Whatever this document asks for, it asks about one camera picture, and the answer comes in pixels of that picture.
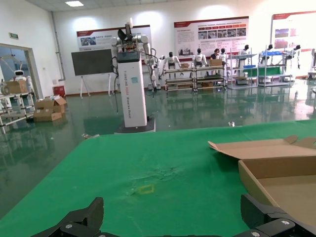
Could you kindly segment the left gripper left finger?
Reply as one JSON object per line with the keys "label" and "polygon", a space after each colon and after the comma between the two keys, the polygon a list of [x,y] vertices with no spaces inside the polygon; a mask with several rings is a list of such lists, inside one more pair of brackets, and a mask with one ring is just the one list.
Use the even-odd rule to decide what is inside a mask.
{"label": "left gripper left finger", "polygon": [[96,197],[86,208],[70,211],[61,221],[36,237],[99,237],[104,218],[104,200]]}

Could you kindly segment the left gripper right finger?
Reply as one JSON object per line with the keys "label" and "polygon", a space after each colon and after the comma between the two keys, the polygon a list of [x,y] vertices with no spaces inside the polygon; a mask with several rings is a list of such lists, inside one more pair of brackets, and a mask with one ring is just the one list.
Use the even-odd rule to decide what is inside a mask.
{"label": "left gripper right finger", "polygon": [[258,202],[249,194],[240,197],[240,211],[248,230],[238,237],[315,237],[316,228],[300,222],[283,209]]}

